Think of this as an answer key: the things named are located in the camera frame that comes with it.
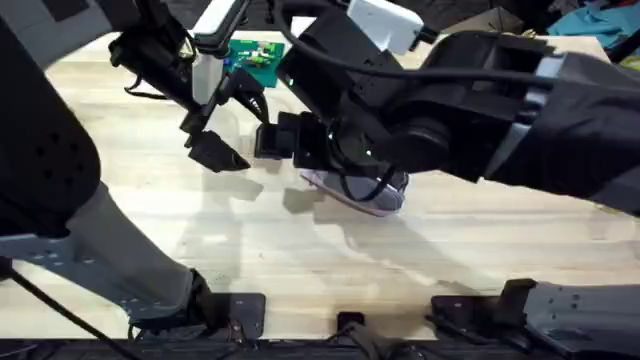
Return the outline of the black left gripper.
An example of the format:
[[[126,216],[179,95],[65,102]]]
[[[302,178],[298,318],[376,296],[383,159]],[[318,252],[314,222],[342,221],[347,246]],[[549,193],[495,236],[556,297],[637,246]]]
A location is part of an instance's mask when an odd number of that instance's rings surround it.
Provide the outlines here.
[[[138,20],[109,44],[111,64],[136,76],[124,91],[135,97],[171,100],[186,109],[180,129],[195,134],[188,137],[185,147],[188,156],[200,165],[215,173],[249,169],[249,162],[217,133],[203,131],[205,106],[193,94],[193,37],[164,2],[136,0],[134,4]],[[246,70],[239,68],[229,74],[225,96],[235,99],[260,122],[269,122],[264,87]]]

